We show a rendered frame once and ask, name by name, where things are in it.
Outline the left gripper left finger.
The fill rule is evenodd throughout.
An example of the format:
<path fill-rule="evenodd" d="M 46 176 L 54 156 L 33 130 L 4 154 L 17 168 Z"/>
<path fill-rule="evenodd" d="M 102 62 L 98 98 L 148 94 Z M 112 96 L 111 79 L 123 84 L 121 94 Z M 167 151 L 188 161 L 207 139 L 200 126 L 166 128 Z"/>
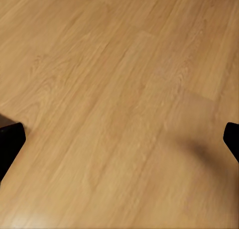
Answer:
<path fill-rule="evenodd" d="M 21 122 L 0 128 L 0 182 L 26 141 Z"/>

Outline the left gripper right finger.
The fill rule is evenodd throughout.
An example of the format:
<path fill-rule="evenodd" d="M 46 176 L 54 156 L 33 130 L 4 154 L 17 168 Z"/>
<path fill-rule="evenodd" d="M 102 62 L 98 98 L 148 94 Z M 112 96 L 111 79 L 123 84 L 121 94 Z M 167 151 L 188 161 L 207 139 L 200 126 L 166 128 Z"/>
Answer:
<path fill-rule="evenodd" d="M 228 122 L 223 140 L 239 163 L 239 124 Z"/>

